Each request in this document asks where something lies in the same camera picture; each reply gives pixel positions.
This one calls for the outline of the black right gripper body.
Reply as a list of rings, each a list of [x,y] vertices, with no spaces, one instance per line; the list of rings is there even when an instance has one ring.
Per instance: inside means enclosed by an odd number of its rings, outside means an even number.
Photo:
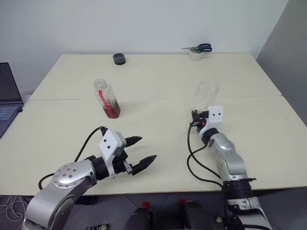
[[[205,127],[207,123],[207,115],[196,115],[192,117],[191,127],[196,127],[197,132]]]

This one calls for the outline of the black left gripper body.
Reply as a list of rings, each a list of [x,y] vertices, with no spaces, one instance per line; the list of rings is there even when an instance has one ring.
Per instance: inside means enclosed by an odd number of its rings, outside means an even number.
[[[132,165],[127,162],[127,153],[123,150],[118,156],[112,160],[112,165],[115,174],[124,173],[132,174]]]

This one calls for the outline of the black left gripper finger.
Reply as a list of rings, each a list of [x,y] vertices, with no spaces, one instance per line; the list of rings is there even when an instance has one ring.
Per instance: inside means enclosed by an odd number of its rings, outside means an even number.
[[[140,136],[132,136],[132,137],[125,138],[126,148],[136,144],[140,140],[142,140],[142,137]]]
[[[139,172],[145,170],[156,157],[157,155],[152,155],[142,159],[138,164],[132,167],[132,174],[138,174]]]

